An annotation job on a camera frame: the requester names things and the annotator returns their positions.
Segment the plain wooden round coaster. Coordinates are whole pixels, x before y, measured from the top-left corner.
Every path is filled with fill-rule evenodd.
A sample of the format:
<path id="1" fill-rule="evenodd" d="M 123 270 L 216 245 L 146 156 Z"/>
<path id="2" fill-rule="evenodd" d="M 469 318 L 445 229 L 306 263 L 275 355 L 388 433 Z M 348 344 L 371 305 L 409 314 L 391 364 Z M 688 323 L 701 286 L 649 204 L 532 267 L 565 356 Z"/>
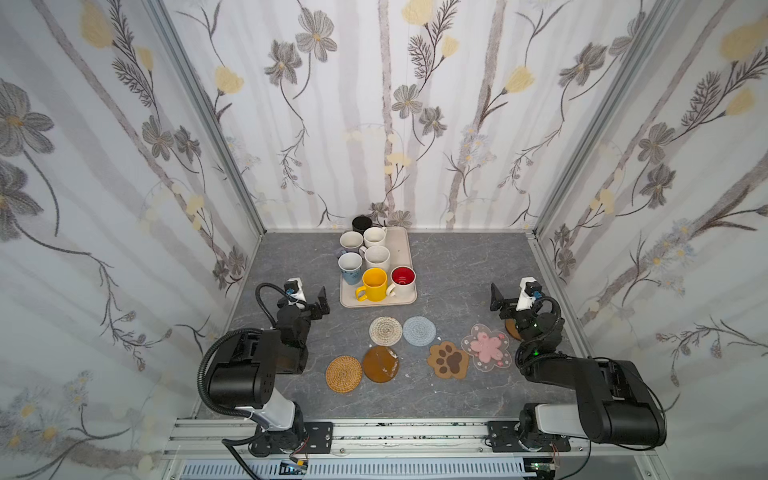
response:
<path id="1" fill-rule="evenodd" d="M 516 328 L 516 322 L 515 322 L 514 319 L 507 319 L 505 321 L 505 328 L 506 328 L 507 332 L 509 333 L 509 335 L 512 338 L 514 338 L 514 339 L 516 339 L 518 341 L 522 340 L 522 337 L 521 337 L 521 335 L 519 334 L 519 332 L 518 332 L 518 330 Z"/>

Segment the pink flower silicone coaster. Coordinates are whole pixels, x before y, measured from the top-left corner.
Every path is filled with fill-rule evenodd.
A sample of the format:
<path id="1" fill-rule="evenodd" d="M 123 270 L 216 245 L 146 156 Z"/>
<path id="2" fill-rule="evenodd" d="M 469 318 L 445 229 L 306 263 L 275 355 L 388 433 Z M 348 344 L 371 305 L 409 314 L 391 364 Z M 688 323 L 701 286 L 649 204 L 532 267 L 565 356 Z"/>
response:
<path id="1" fill-rule="evenodd" d="M 509 351 L 510 336 L 503 330 L 491 330 L 484 324 L 475 324 L 460 343 L 471 357 L 470 363 L 478 371 L 508 369 L 513 365 Z"/>

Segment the multicolour woven round coaster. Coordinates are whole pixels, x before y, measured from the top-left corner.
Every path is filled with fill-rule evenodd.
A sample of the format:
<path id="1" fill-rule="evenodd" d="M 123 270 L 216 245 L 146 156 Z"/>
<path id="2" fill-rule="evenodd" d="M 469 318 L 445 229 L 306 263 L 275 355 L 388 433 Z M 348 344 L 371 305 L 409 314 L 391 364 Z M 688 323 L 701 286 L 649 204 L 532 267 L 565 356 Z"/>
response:
<path id="1" fill-rule="evenodd" d="M 379 346 L 390 347 L 397 344 L 403 335 L 401 323 L 388 316 L 375 318 L 369 326 L 371 340 Z"/>

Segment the wicker rattan round coaster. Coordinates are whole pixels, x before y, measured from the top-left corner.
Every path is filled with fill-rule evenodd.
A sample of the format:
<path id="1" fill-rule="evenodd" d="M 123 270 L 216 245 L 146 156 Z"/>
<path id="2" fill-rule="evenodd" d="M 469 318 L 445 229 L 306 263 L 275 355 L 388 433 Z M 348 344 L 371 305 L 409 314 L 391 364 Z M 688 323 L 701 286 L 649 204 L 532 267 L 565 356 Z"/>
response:
<path id="1" fill-rule="evenodd" d="M 359 360 L 351 356 L 335 358 L 326 370 L 327 386 L 336 393 L 346 394 L 355 390 L 363 376 Z"/>

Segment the brown paw cork coaster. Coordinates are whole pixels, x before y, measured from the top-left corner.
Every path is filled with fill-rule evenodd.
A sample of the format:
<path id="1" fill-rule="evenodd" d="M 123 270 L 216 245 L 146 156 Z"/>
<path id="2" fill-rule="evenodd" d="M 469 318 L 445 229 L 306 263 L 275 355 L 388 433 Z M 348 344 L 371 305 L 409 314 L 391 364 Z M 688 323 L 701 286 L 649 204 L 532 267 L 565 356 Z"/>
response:
<path id="1" fill-rule="evenodd" d="M 467 376 L 470 356 L 453 342 L 444 341 L 429 349 L 427 364 L 441 379 L 463 380 Z"/>

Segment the glossy brown round coaster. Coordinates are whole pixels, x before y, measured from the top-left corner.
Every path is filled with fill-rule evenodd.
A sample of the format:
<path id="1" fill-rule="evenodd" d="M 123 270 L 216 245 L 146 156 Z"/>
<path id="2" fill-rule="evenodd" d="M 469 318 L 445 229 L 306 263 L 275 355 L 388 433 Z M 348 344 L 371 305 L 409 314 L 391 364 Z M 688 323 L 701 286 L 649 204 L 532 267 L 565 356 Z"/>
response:
<path id="1" fill-rule="evenodd" d="M 399 371 L 399 357 L 388 346 L 370 348 L 363 357 L 362 368 L 365 376 L 376 383 L 393 380 Z"/>

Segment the light blue woven coaster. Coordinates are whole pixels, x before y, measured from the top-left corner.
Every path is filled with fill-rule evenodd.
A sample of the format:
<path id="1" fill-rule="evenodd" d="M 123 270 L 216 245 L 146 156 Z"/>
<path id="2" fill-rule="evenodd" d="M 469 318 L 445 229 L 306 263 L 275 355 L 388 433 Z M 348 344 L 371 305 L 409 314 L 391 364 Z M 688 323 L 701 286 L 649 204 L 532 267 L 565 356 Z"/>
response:
<path id="1" fill-rule="evenodd" d="M 435 324 L 424 316 L 414 316 L 403 324 L 403 338 L 407 343 L 416 347 L 432 344 L 436 337 Z"/>

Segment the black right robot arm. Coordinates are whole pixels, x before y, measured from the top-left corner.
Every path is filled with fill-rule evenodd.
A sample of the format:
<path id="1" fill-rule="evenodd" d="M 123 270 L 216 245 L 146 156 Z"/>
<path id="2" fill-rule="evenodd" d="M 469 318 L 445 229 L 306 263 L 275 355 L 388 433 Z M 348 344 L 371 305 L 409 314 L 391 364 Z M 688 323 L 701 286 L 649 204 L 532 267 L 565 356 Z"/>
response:
<path id="1" fill-rule="evenodd" d="M 520 447 L 538 451 L 570 439 L 633 451 L 652 450 L 667 438 L 663 407 L 630 361 L 576 357 L 559 350 L 565 319 L 559 302 L 532 277 L 516 299 L 490 286 L 490 309 L 512 320 L 521 338 L 514 364 L 528 381 L 575 393 L 573 404 L 528 403 L 512 430 Z"/>

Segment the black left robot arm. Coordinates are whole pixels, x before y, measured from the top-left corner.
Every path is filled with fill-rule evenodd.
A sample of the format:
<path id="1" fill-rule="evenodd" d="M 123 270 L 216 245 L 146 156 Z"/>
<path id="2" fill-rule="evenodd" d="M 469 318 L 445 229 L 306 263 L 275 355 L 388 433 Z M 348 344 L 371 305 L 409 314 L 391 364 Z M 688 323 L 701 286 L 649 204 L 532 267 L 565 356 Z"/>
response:
<path id="1" fill-rule="evenodd" d="M 209 410 L 256 424 L 252 437 L 222 441 L 234 456 L 241 445 L 256 457 L 299 453 L 309 448 L 312 434 L 301 407 L 278 391 L 276 378 L 304 372 L 312 323 L 330 313 L 327 293 L 322 288 L 309 302 L 294 278 L 282 287 L 260 283 L 254 295 L 270 327 L 232 330 L 214 341 L 199 365 L 197 392 Z"/>

